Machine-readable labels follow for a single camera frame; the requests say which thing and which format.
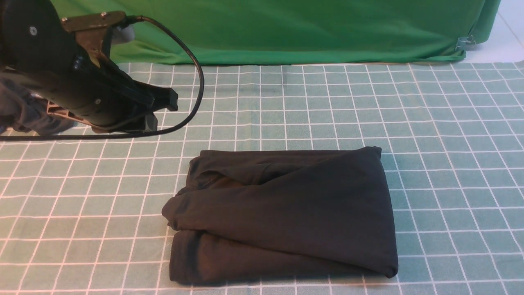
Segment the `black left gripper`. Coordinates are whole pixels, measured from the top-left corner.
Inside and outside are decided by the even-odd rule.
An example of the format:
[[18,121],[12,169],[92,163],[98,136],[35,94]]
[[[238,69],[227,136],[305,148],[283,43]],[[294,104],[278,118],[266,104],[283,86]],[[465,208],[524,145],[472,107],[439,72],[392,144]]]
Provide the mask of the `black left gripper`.
[[7,64],[4,75],[86,120],[94,133],[154,132],[151,112],[178,111],[174,89],[135,82],[113,62],[98,67],[82,54],[30,56]]

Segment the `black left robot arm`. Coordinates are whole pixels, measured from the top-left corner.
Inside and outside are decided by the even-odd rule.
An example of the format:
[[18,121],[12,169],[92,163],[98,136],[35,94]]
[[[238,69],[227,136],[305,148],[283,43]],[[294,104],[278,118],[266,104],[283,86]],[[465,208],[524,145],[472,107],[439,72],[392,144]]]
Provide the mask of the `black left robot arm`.
[[2,0],[1,76],[47,100],[47,112],[97,133],[156,131],[178,110],[173,89],[133,80],[111,58],[134,38],[123,11],[59,17],[49,0]]

